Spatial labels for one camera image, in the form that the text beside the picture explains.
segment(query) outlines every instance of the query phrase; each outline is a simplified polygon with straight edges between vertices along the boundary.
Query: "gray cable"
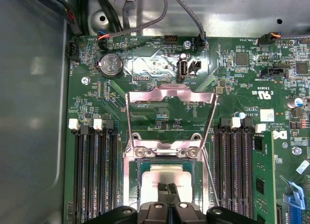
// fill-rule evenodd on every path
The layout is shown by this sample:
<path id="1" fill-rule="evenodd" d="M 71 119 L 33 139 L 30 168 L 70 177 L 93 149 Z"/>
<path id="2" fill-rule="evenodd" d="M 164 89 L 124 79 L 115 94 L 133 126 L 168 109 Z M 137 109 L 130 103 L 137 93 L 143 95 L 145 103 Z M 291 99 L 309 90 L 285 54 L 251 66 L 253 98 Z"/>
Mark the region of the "gray cable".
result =
<path id="1" fill-rule="evenodd" d="M 202 23 L 199 21 L 196 14 L 186 5 L 186 3 L 183 0 L 176 0 L 176 1 L 183 7 L 183 9 L 185 9 L 185 11 L 189 14 L 189 16 L 194 20 L 199 29 L 201 39 L 204 39 L 204 29 Z"/>
<path id="2" fill-rule="evenodd" d="M 155 19 L 153 21 L 144 23 L 141 26 L 138 26 L 138 27 L 135 27 L 135 28 L 132 28 L 132 29 L 129 29 L 129 30 L 124 30 L 124 31 L 117 32 L 117 33 L 111 33 L 111 34 L 109 34 L 109 36 L 110 37 L 116 37 L 116 36 L 120 36 L 120 35 L 126 35 L 126 34 L 129 34 L 129 33 L 132 33 L 132 32 L 137 32 L 137 31 L 142 30 L 144 28 L 147 28 L 147 27 L 149 27 L 149 26 L 151 26 L 151 25 L 153 25 L 153 24 L 155 24 L 157 22 L 160 22 L 165 17 L 165 15 L 167 13 L 167 9 L 168 9 L 168 1 L 164 0 L 164 3 L 165 3 L 164 11 L 163 11 L 162 15 L 159 18 L 157 18 L 157 19 Z"/>
<path id="3" fill-rule="evenodd" d="M 301 34 L 301 35 L 281 35 L 281 39 L 307 39 L 310 38 L 310 34 Z"/>

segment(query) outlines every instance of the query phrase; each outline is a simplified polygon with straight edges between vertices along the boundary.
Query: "wire connector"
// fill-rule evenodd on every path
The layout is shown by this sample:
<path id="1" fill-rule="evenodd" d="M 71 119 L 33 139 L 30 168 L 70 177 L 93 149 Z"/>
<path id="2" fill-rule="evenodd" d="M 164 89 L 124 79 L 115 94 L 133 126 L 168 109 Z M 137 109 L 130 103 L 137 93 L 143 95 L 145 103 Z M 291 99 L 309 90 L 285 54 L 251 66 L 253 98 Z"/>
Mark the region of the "wire connector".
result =
<path id="1" fill-rule="evenodd" d="M 264 34 L 261 38 L 259 38 L 257 44 L 258 46 L 271 45 L 279 38 L 281 38 L 280 33 L 270 32 L 268 34 Z"/>

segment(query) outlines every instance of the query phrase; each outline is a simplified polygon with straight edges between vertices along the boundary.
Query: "surface mount component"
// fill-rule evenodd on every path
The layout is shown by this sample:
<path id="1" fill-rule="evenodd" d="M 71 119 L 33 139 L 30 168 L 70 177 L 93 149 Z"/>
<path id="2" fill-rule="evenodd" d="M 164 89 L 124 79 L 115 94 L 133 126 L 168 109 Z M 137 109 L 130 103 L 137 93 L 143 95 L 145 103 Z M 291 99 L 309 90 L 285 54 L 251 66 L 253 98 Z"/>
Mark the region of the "surface mount component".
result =
<path id="1" fill-rule="evenodd" d="M 308 64 L 306 62 L 297 62 L 296 63 L 296 74 L 306 75 L 308 74 Z"/>
<path id="2" fill-rule="evenodd" d="M 301 107 L 303 105 L 303 101 L 301 98 L 297 97 L 297 98 L 291 98 L 289 99 L 289 101 L 287 102 L 287 106 L 291 109 L 297 108 L 297 107 Z"/>
<path id="3" fill-rule="evenodd" d="M 124 71 L 121 58 L 115 54 L 106 54 L 97 62 L 98 70 L 107 78 L 117 78 Z"/>

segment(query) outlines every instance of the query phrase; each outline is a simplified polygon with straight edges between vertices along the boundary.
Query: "white sticker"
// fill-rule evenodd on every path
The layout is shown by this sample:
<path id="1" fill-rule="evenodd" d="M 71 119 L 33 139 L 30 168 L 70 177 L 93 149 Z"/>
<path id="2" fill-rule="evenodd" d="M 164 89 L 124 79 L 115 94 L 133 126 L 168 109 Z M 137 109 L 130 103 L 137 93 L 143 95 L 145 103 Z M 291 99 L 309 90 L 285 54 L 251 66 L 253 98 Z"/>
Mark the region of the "white sticker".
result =
<path id="1" fill-rule="evenodd" d="M 302 174 L 306 168 L 310 165 L 310 163 L 307 161 L 307 160 L 304 160 L 300 166 L 296 169 L 296 171 L 299 173 L 299 174 Z"/>
<path id="2" fill-rule="evenodd" d="M 261 121 L 275 121 L 275 112 L 273 109 L 260 110 Z"/>

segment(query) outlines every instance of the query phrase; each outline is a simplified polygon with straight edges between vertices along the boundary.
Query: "cable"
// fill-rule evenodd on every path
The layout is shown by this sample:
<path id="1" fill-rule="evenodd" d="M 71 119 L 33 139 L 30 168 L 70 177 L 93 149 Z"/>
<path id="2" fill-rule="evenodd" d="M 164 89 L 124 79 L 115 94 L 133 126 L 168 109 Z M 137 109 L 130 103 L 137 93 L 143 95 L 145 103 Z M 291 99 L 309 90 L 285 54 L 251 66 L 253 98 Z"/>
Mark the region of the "cable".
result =
<path id="1" fill-rule="evenodd" d="M 99 4 L 100 4 L 103 12 L 105 13 L 105 15 L 108 19 L 110 31 L 111 32 L 123 31 L 121 22 L 117 16 L 113 6 L 109 2 L 109 0 L 98 0 L 98 1 L 99 1 Z"/>
<path id="2" fill-rule="evenodd" d="M 83 32 L 83 35 L 89 35 L 88 27 L 88 1 L 89 0 L 77 0 L 79 7 L 79 23 Z"/>
<path id="3" fill-rule="evenodd" d="M 103 35 L 101 37 L 98 38 L 98 40 L 100 39 L 103 39 L 103 38 L 108 38 L 108 37 L 116 37 L 116 36 L 121 36 L 121 35 L 126 35 L 126 34 L 129 34 L 129 33 L 132 33 L 132 32 L 137 32 L 139 30 L 142 30 L 144 28 L 147 28 L 157 22 L 160 22 L 166 15 L 167 13 L 167 9 L 168 9 L 168 2 L 167 0 L 164 0 L 164 3 L 165 3 L 165 7 L 164 7 L 164 11 L 163 13 L 161 14 L 161 16 L 153 21 L 150 21 L 150 22 L 147 22 L 147 23 L 144 23 L 138 27 L 135 27 L 135 28 L 132 28 L 132 29 L 129 29 L 129 30 L 124 30 L 124 31 L 121 31 L 121 32 L 118 32 L 118 33 L 111 33 L 111 34 L 108 34 L 108 35 Z"/>
<path id="4" fill-rule="evenodd" d="M 123 27 L 124 27 L 124 30 L 130 29 L 130 23 L 129 23 L 129 10 L 130 9 L 134 9 L 134 1 L 125 0 L 124 6 L 123 6 Z"/>
<path id="5" fill-rule="evenodd" d="M 183 7 L 183 9 L 194 20 L 194 22 L 196 23 L 196 25 L 199 29 L 201 39 L 204 39 L 205 38 L 204 29 L 203 29 L 203 26 L 202 26 L 201 22 L 199 21 L 198 17 L 196 16 L 196 14 L 186 5 L 186 3 L 183 0 L 176 0 L 176 1 Z"/>
<path id="6" fill-rule="evenodd" d="M 45 5 L 47 8 L 59 14 L 61 17 L 63 17 L 70 25 L 70 28 L 74 35 L 82 34 L 82 31 L 80 30 L 78 25 L 77 17 L 74 14 L 72 5 L 67 3 L 65 0 L 38 0 L 38 1 L 43 5 Z"/>
<path id="7" fill-rule="evenodd" d="M 301 35 L 282 35 L 281 39 L 308 39 L 310 34 L 301 34 Z"/>

